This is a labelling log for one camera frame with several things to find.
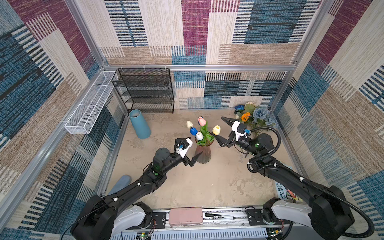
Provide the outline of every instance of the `striped wallpaper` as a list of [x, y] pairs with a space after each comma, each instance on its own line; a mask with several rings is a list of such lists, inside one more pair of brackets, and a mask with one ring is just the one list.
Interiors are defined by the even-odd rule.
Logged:
[[[321, 1], [76, 2], [110, 65], [235, 65], [291, 64]], [[228, 108], [250, 100], [268, 107], [283, 77], [268, 77], [276, 72], [171, 74], [175, 108], [181, 109]]]
[[[336, 0], [275, 114], [302, 172], [343, 190], [384, 239], [384, 1]], [[349, 232], [364, 232], [359, 215]]]
[[[98, 70], [64, 0], [0, 0], [0, 202]], [[97, 192], [123, 120], [111, 94], [67, 134], [0, 239], [59, 239]]]

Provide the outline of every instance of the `white mesh basket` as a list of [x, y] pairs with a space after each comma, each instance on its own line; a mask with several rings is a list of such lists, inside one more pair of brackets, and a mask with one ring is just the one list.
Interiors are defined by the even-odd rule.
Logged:
[[113, 78], [117, 78], [114, 71], [104, 71], [98, 76], [65, 124], [65, 129], [70, 134], [89, 134], [91, 132], [113, 89]]

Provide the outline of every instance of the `black metal shelf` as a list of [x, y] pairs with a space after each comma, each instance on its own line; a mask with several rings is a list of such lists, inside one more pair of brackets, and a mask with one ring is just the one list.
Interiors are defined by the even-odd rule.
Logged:
[[173, 113], [170, 72], [167, 68], [119, 68], [117, 81], [112, 81], [128, 111], [139, 109], [143, 113]]

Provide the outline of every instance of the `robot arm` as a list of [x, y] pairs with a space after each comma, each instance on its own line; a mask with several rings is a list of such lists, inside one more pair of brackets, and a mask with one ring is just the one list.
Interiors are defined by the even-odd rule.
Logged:
[[[245, 124], [236, 119], [221, 117], [232, 127], [229, 139], [213, 135], [221, 147], [231, 147], [236, 144], [248, 153], [254, 155], [248, 162], [250, 172], [258, 172], [261, 175], [273, 179], [301, 197], [308, 206], [284, 202], [273, 198], [263, 205], [263, 217], [268, 222], [277, 219], [287, 219], [312, 227], [324, 239], [336, 240], [341, 235], [347, 237], [364, 238], [373, 234], [374, 225], [369, 217], [356, 206], [345, 200], [343, 192], [335, 187], [329, 188], [312, 182], [286, 167], [272, 154], [280, 146], [279, 133], [270, 127], [267, 128], [276, 133], [278, 143], [272, 144], [271, 136], [260, 134], [255, 139], [250, 138], [250, 131]], [[354, 217], [350, 207], [361, 214], [368, 223], [368, 230], [361, 234], [346, 233], [345, 231], [354, 223]]]
[[126, 208], [158, 189], [167, 179], [166, 173], [179, 163], [193, 167], [201, 153], [189, 160], [186, 153], [192, 144], [190, 138], [176, 139], [174, 153], [164, 147], [158, 149], [138, 180], [103, 198], [98, 195], [91, 197], [72, 226], [71, 234], [78, 240], [108, 240], [112, 232], [140, 224], [148, 226], [151, 219], [145, 218], [145, 215], [152, 213], [148, 206], [140, 202], [128, 210]]

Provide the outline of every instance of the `blue flower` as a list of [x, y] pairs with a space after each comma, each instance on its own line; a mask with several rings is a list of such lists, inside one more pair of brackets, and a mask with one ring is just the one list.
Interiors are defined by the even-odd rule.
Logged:
[[271, 114], [271, 113], [268, 114], [267, 118], [265, 119], [265, 124], [267, 126], [272, 126], [272, 127], [278, 125], [275, 116], [273, 114]]
[[236, 109], [237, 111], [244, 110], [244, 109], [245, 109], [245, 105], [241, 105], [241, 104], [239, 104], [239, 105], [237, 105], [237, 106], [235, 107], [235, 109]]
[[257, 119], [265, 119], [269, 113], [268, 108], [256, 108], [253, 111], [253, 121], [257, 122]]

